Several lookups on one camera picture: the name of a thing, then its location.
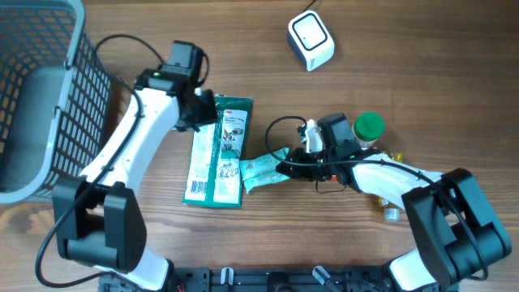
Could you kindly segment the mint green small packet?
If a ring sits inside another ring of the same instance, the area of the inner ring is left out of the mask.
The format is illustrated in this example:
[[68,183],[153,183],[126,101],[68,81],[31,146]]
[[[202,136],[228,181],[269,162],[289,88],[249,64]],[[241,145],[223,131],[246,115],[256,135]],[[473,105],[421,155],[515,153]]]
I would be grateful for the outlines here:
[[240,161],[240,171],[246,193],[249,194],[255,187],[289,180],[289,176],[276,171],[276,167],[280,163],[271,154],[265,154],[252,160]]

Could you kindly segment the Knorr stock cube jar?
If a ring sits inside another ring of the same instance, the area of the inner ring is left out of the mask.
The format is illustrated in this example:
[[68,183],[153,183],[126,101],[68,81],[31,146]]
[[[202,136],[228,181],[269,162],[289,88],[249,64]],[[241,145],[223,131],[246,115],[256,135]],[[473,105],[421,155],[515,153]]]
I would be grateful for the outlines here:
[[384,133],[383,118],[375,112],[365,112],[358,116],[352,126],[354,136],[362,148],[371,147]]

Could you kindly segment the green 3M product package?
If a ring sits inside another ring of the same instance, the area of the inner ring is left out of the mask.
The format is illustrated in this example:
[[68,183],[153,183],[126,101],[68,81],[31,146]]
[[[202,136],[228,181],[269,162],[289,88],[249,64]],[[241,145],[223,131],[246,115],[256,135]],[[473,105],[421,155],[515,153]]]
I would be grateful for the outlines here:
[[215,96],[217,120],[193,136],[182,202],[206,208],[242,206],[240,161],[248,136],[253,100]]

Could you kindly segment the yellow dish soap bottle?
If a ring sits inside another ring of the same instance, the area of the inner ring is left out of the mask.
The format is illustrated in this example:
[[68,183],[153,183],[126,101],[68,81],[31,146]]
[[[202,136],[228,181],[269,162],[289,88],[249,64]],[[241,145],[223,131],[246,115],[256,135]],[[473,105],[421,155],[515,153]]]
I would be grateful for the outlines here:
[[[384,151],[384,154],[388,155],[392,160],[396,162],[403,162],[403,154],[401,152]],[[384,209],[384,219],[386,221],[399,221],[400,209],[395,204],[392,204],[388,200],[380,197],[379,206]]]

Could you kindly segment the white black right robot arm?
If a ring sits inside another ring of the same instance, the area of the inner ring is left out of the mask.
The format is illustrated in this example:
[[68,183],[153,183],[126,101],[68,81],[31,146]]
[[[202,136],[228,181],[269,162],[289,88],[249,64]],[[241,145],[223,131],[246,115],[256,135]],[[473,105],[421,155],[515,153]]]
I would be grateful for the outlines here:
[[382,290],[454,290],[465,279],[485,281],[489,266],[511,254],[506,229],[468,170],[425,171],[363,147],[343,113],[303,120],[297,132],[304,145],[277,159],[278,173],[336,180],[405,211],[416,247],[382,266]]

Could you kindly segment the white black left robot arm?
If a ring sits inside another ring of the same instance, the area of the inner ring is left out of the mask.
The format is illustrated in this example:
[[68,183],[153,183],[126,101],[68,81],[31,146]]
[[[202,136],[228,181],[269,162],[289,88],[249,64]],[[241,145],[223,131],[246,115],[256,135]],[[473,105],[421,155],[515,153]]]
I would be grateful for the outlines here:
[[78,177],[60,178],[54,186],[55,224],[35,263],[41,284],[56,286],[42,271],[54,239],[61,258],[98,270],[64,283],[66,288],[108,277],[142,291],[182,290],[172,261],[147,246],[136,195],[170,131],[199,131],[217,120],[214,94],[201,88],[208,72],[208,56],[199,46],[174,41],[167,61],[143,70],[127,87],[133,99],[101,152]]

